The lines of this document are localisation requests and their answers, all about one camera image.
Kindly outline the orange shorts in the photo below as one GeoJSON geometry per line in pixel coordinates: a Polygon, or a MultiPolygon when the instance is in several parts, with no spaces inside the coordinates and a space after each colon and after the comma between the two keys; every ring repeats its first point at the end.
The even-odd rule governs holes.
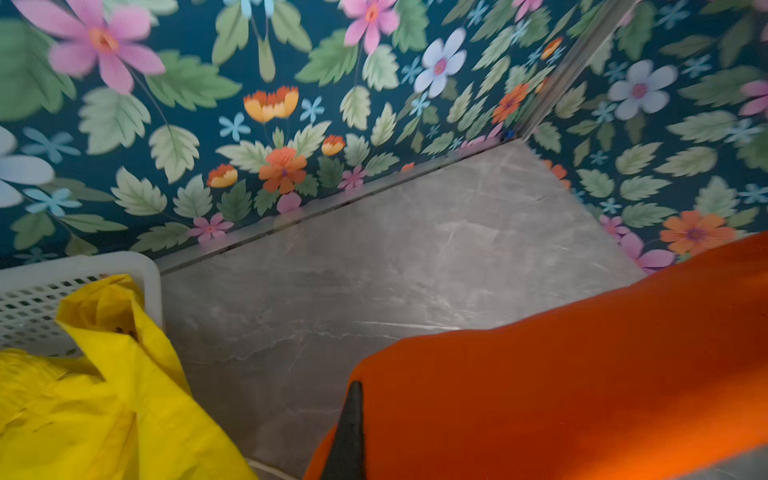
{"type": "Polygon", "coordinates": [[[767,237],[361,361],[366,479],[669,479],[767,443],[767,237]]]}

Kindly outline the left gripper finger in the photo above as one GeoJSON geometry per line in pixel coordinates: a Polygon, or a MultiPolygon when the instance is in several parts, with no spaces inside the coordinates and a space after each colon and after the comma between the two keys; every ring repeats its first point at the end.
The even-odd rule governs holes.
{"type": "Polygon", "coordinates": [[[365,480],[365,434],[363,384],[353,382],[347,391],[336,433],[320,478],[365,480]]]}

